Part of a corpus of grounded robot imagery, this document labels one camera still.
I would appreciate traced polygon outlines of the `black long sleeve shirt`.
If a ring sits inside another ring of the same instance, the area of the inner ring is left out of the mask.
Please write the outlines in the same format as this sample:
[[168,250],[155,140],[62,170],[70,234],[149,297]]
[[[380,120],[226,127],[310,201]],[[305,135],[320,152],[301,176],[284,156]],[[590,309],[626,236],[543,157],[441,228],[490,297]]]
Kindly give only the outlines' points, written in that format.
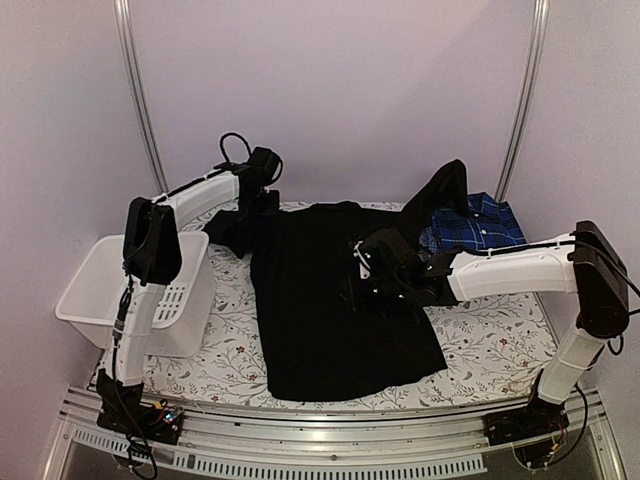
[[219,211],[204,230],[211,243],[251,257],[257,324],[268,390],[280,400],[346,401],[420,381],[446,360],[420,308],[403,299],[354,305],[360,289],[352,249],[359,235],[405,225],[418,239],[442,201],[466,194],[466,169],[442,166],[399,212],[350,201],[301,210]]

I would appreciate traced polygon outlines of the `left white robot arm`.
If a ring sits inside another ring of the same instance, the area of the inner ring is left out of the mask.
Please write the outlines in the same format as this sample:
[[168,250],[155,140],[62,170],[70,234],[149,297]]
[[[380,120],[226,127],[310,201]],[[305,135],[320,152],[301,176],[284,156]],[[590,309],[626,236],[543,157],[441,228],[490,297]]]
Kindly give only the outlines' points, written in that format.
[[[204,212],[234,199],[238,214],[250,212],[255,204],[277,204],[278,193],[268,188],[282,170],[281,166],[218,165],[168,193],[131,202],[123,242],[126,284],[112,329],[107,366],[97,378],[98,394],[111,402],[111,419],[126,433],[141,433],[149,423],[146,408],[136,401],[143,388],[144,356],[155,310],[182,267],[178,232]],[[136,401],[125,396],[130,391]]]

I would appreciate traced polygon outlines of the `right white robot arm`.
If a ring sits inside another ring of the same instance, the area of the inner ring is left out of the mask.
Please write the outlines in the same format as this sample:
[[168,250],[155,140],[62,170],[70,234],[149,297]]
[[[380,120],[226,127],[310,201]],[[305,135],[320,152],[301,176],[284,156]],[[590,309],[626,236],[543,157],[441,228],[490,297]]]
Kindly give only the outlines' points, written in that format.
[[423,260],[396,228],[375,231],[353,247],[364,296],[417,308],[453,306],[476,298],[534,292],[575,293],[575,326],[538,375],[517,427],[537,436],[598,357],[630,323],[635,287],[602,232],[591,221],[555,238],[511,247],[456,247]]

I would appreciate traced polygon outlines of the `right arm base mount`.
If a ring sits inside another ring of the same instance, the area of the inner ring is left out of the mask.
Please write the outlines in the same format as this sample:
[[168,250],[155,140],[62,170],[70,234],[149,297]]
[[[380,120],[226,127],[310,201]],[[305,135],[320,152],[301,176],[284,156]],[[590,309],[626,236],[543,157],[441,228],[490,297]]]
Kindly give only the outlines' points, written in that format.
[[519,408],[485,415],[483,434],[491,446],[517,442],[564,430],[569,420],[564,405],[531,397]]

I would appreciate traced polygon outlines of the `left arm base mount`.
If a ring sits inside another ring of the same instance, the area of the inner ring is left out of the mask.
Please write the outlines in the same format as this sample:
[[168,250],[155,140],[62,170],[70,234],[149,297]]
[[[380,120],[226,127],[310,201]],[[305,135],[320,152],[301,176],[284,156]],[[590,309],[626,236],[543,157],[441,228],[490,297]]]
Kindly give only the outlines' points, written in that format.
[[103,401],[97,425],[123,435],[147,441],[177,445],[184,422],[184,409],[165,400],[151,404],[123,405],[118,400]]

